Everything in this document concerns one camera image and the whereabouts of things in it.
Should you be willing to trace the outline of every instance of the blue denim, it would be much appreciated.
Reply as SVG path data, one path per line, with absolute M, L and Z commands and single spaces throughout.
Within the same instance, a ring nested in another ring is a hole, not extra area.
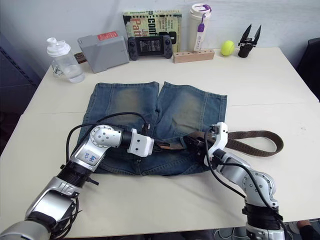
M 106 115 L 137 112 L 150 124 L 148 135 L 169 143 L 182 143 L 183 136 L 206 131 L 212 124 L 225 120 L 227 96 L 199 90 L 189 85 L 164 83 L 159 95 L 157 82 L 137 84 L 98 83 L 91 95 L 83 123 L 96 122 Z M 130 131 L 142 128 L 143 120 L 135 115 L 106 120 Z M 79 139 L 90 127 L 83 127 Z M 167 150 L 148 157 L 127 153 L 126 149 L 109 148 L 96 173 L 124 175 L 185 175 L 209 170 L 197 161 L 194 152 Z

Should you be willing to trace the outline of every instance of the white thermos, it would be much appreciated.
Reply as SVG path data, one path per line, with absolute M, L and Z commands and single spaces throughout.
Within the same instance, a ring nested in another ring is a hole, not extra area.
M 211 17 L 211 7 L 204 3 L 192 5 L 189 13 L 189 51 L 199 51 Z

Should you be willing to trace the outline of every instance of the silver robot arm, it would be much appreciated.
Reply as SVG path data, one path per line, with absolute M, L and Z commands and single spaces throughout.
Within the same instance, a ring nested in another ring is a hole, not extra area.
M 73 217 L 78 196 L 85 182 L 96 185 L 90 175 L 103 160 L 107 149 L 127 148 L 127 152 L 146 157 L 151 155 L 154 140 L 131 132 L 113 129 L 109 125 L 98 125 L 71 155 L 61 172 L 54 176 L 26 211 L 25 220 L 15 223 L 0 233 L 6 240 L 48 240 L 59 237 L 59 233 Z
M 216 141 L 208 150 L 210 163 L 219 174 L 245 192 L 242 213 L 247 215 L 245 226 L 248 237 L 252 240 L 284 240 L 285 232 L 279 223 L 278 201 L 273 197 L 276 192 L 275 181 L 268 174 L 252 169 L 242 158 L 222 150 L 228 141 L 228 126 L 225 123 L 219 122 L 212 129 L 212 137 Z

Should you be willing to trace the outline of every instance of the red label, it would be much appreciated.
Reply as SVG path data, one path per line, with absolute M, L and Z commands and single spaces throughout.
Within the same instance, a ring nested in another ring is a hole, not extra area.
M 99 34 L 99 35 L 97 35 L 97 37 L 100 41 L 103 41 L 106 39 L 112 39 L 112 38 L 118 37 L 118 34 L 115 31 L 111 31 L 111 32 Z

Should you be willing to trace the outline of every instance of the book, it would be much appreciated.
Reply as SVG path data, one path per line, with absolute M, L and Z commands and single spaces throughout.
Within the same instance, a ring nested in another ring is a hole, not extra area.
M 127 11 L 123 21 L 127 37 L 169 35 L 174 53 L 180 51 L 181 19 L 179 10 Z

